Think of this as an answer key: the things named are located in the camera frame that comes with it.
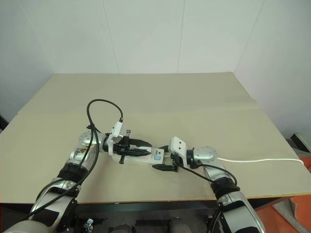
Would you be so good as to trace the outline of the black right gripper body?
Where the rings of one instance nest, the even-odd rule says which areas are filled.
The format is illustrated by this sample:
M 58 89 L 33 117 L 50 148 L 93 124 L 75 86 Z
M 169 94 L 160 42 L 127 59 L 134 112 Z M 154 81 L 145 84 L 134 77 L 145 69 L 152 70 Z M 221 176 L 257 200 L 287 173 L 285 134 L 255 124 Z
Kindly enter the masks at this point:
M 178 172 L 180 164 L 180 156 L 177 153 L 171 153 L 170 158 L 172 159 L 173 171 Z

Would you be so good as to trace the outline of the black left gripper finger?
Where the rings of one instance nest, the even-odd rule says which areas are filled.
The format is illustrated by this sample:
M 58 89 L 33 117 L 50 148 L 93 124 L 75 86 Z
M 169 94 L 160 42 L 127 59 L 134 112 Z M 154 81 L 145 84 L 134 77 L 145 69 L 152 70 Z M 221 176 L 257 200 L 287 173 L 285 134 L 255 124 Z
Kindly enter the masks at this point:
M 129 149 L 126 151 L 127 156 L 134 156 L 134 157 L 147 156 L 149 154 L 151 154 L 151 152 L 144 149 Z
M 136 147 L 151 147 L 152 145 L 146 141 L 140 140 L 140 139 L 129 139 L 129 144 L 136 146 Z

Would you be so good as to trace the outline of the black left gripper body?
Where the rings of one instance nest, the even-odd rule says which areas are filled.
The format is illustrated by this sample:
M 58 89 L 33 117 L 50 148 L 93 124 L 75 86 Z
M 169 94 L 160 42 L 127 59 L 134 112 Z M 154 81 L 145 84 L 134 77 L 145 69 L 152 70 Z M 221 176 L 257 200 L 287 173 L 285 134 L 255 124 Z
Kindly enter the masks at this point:
M 126 130 L 125 136 L 120 140 L 120 142 L 113 145 L 113 152 L 117 155 L 120 155 L 119 160 L 120 164 L 124 164 L 124 159 L 126 156 L 132 156 L 133 153 L 130 148 L 130 133 L 131 130 Z

